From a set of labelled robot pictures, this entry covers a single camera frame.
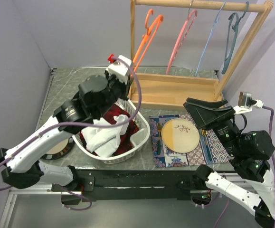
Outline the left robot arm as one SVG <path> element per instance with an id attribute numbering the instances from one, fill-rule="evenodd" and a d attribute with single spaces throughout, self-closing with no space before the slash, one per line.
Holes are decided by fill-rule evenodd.
<path id="1" fill-rule="evenodd" d="M 3 182 L 17 189 L 46 182 L 76 190 L 82 181 L 74 166 L 48 165 L 40 158 L 84 128 L 118 130 L 127 125 L 130 119 L 114 125 L 99 125 L 95 121 L 100 120 L 118 99 L 128 99 L 131 83 L 129 73 L 120 75 L 105 70 L 104 76 L 89 76 L 79 84 L 73 98 L 57 108 L 31 136 L 11 149 L 0 148 L 0 164 L 5 166 L 1 171 Z"/>

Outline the white cloth garment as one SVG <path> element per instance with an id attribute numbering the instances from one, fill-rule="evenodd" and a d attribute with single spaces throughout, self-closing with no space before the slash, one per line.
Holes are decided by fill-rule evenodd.
<path id="1" fill-rule="evenodd" d="M 113 128 L 87 127 L 81 131 L 86 150 L 102 158 L 108 158 L 119 148 L 121 136 L 125 135 L 129 122 Z"/>

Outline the red polka dot garment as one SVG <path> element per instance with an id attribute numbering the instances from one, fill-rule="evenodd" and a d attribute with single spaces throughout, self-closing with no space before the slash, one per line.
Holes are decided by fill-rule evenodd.
<path id="1" fill-rule="evenodd" d="M 130 121 L 131 135 L 137 133 L 139 131 L 139 126 L 136 121 Z"/>

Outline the orange hanger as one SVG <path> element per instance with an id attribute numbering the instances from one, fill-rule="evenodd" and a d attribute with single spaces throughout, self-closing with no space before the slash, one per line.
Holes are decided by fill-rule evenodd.
<path id="1" fill-rule="evenodd" d="M 146 32 L 145 34 L 142 35 L 142 40 L 141 43 L 135 53 L 135 56 L 133 58 L 133 63 L 134 63 L 134 72 L 137 71 L 140 63 L 142 62 L 143 57 L 145 56 L 151 42 L 153 41 L 158 28 L 160 27 L 161 23 L 163 22 L 163 15 L 160 14 L 156 17 L 156 19 L 152 22 L 152 24 L 149 26 L 148 21 L 149 17 L 153 15 L 154 10 L 149 9 L 146 18 L 145 18 L 145 29 Z"/>

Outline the light blue wire hanger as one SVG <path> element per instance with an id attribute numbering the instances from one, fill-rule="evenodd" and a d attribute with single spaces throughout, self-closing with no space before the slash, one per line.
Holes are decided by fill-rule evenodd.
<path id="1" fill-rule="evenodd" d="M 209 34 L 209 36 L 208 36 L 207 42 L 206 42 L 206 44 L 205 44 L 205 46 L 204 46 L 204 49 L 203 49 L 203 51 L 202 51 L 202 53 L 201 53 L 201 56 L 200 56 L 200 58 L 199 58 L 199 63 L 198 63 L 197 69 L 196 69 L 196 71 L 195 71 L 195 76 L 198 76 L 198 72 L 199 72 L 199 68 L 200 68 L 200 66 L 201 66 L 202 60 L 203 60 L 203 58 L 204 58 L 205 52 L 206 52 L 206 50 L 207 50 L 207 48 L 208 48 L 209 42 L 210 42 L 210 40 L 211 40 L 211 38 L 212 38 L 212 35 L 213 35 L 213 33 L 214 33 L 214 31 L 215 31 L 215 29 L 216 29 L 216 27 L 217 27 L 217 24 L 219 23 L 220 13 L 221 13 L 221 11 L 223 10 L 225 4 L 226 4 L 226 1 L 223 2 L 221 8 L 219 9 L 219 11 L 218 11 L 218 13 L 217 13 L 217 15 L 216 15 L 216 17 L 215 17 L 215 19 L 214 19 L 214 21 L 213 21 L 213 25 L 212 25 L 212 27 L 211 27 L 211 31 L 210 31 L 210 34 Z"/>

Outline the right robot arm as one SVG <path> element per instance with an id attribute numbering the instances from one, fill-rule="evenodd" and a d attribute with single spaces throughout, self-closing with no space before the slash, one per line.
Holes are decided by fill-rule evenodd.
<path id="1" fill-rule="evenodd" d="M 255 193 L 232 183 L 207 165 L 200 165 L 192 176 L 194 186 L 202 190 L 216 190 L 244 207 L 263 228 L 275 228 L 275 171 L 269 164 L 275 147 L 269 132 L 243 133 L 235 124 L 235 116 L 251 112 L 253 107 L 263 108 L 261 100 L 254 100 L 242 92 L 235 107 L 226 106 L 227 100 L 207 102 L 187 98 L 184 108 L 197 129 L 212 130 L 231 157 L 234 171 Z"/>

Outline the red plaid skirt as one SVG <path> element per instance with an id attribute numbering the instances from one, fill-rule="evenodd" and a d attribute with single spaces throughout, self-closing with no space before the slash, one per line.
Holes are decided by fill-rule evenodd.
<path id="1" fill-rule="evenodd" d="M 95 125 L 115 125 L 115 124 L 119 124 L 123 121 L 126 121 L 127 119 L 129 119 L 129 117 L 130 117 L 130 115 L 125 110 L 120 108 L 118 105 L 114 104 L 114 105 L 112 105 L 112 107 L 110 107 L 110 109 L 104 114 L 104 116 L 100 120 L 94 120 L 94 124 Z M 80 132 L 79 136 L 82 141 L 83 147 L 86 149 L 86 147 L 85 147 L 86 143 L 85 143 L 85 140 L 84 140 L 81 132 Z M 123 154 L 132 148 L 132 144 L 130 143 L 131 136 L 132 136 L 131 128 L 129 125 L 125 135 L 121 136 L 121 143 L 120 143 L 119 148 L 116 150 L 116 152 L 113 153 L 112 156 L 117 156 L 117 155 Z"/>

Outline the pink hanger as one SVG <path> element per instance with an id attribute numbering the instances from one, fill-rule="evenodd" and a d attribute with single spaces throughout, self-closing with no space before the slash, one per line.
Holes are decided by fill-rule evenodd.
<path id="1" fill-rule="evenodd" d="M 178 34 L 178 38 L 175 42 L 175 45 L 173 47 L 168 65 L 167 65 L 167 69 L 166 69 L 166 74 L 168 75 L 172 66 L 173 61 L 175 60 L 176 55 L 178 54 L 187 34 L 189 33 L 192 24 L 194 23 L 196 17 L 198 15 L 198 11 L 196 9 L 194 9 L 192 12 L 190 12 L 190 9 L 188 11 L 188 16 L 187 19 L 185 20 L 185 22 L 183 23 L 183 26 Z"/>

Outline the teal blue hanger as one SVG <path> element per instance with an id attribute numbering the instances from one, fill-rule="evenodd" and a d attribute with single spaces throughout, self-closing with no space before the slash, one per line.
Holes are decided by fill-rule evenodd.
<path id="1" fill-rule="evenodd" d="M 249 1 L 246 2 L 246 8 L 241 16 L 239 16 L 237 12 L 234 12 L 228 18 L 228 34 L 227 34 L 227 41 L 226 41 L 226 50 L 225 50 L 223 68 L 221 71 L 223 75 L 227 72 L 227 69 L 229 67 L 229 64 L 234 52 L 240 21 L 247 13 L 248 8 L 249 8 Z"/>

